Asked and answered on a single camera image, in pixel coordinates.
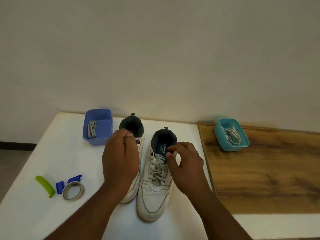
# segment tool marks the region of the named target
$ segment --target plastic container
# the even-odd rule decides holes
[[[234,128],[236,129],[236,131],[241,137],[240,145],[231,144],[227,139],[224,133],[224,130],[221,128],[221,126],[224,129],[232,129],[232,127],[234,126]],[[216,134],[216,138],[219,142],[221,149],[224,151],[227,151],[227,152],[238,151],[249,145],[249,139],[246,136],[246,133],[243,131],[239,122],[236,121],[235,119],[219,119],[217,125],[214,127],[214,133]]]
[[[97,122],[96,138],[88,137],[89,121]],[[91,109],[86,112],[83,123],[82,137],[92,146],[105,145],[112,135],[112,112],[110,109]]]

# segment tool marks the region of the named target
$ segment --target beige wall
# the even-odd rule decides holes
[[[320,132],[320,0],[0,0],[0,141],[58,111]]]

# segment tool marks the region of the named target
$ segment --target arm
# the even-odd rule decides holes
[[[211,191],[203,171],[203,159],[194,145],[178,142],[168,150],[177,151],[181,156],[178,165],[172,153],[166,154],[170,172],[178,189],[189,198],[200,215],[208,239],[250,240],[250,236]]]
[[[103,185],[46,240],[101,239],[110,215],[128,192],[139,166],[135,138],[126,129],[116,131],[102,155]]]

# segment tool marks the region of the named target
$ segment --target person's right arm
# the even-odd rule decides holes
[[[203,159],[194,145],[189,142],[178,142],[170,146],[169,151],[177,151],[181,156],[177,164],[172,153],[166,154],[167,162],[174,183],[190,200],[200,215],[209,239],[215,240],[248,240],[246,231],[232,217],[216,194],[211,191],[203,171]]]

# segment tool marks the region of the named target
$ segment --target roll of tape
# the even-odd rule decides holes
[[[73,187],[78,187],[79,188],[79,193],[76,196],[71,198],[69,196],[69,191]],[[83,196],[84,193],[85,193],[85,187],[83,186],[83,184],[78,182],[78,181],[73,181],[73,182],[68,183],[66,185],[66,187],[63,189],[62,196],[63,196],[63,198],[65,200],[75,201],[75,200],[80,199]]]

